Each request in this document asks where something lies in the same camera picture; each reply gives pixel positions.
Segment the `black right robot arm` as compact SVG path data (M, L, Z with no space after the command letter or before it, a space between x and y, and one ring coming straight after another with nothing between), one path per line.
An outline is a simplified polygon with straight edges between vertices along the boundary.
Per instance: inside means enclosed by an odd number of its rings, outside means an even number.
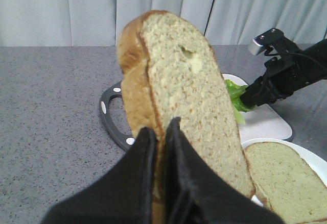
M248 49L254 56L270 57L265 73L240 96L249 107L275 103L326 79L326 39L301 50L281 30L271 28L253 38Z

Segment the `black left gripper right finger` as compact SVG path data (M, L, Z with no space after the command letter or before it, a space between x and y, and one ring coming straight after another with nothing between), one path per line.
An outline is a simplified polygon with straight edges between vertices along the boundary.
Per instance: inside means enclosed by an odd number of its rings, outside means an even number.
M225 183L201 159L173 118L166 132L167 223L283 223Z

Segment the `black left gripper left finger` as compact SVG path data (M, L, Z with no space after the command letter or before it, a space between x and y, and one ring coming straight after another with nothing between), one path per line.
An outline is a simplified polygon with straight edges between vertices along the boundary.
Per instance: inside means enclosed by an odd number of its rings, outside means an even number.
M53 206L42 223L152 223L156 145L154 131L142 128L106 175Z

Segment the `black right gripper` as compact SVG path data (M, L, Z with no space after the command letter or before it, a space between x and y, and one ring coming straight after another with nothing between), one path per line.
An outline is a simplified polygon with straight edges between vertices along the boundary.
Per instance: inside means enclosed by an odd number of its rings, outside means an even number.
M276 50L276 54L265 63L266 72L263 76L257 78L240 96L244 105L253 107L274 103L314 83L312 47L301 50L276 28L259 36L270 44L264 55L270 55L272 50Z

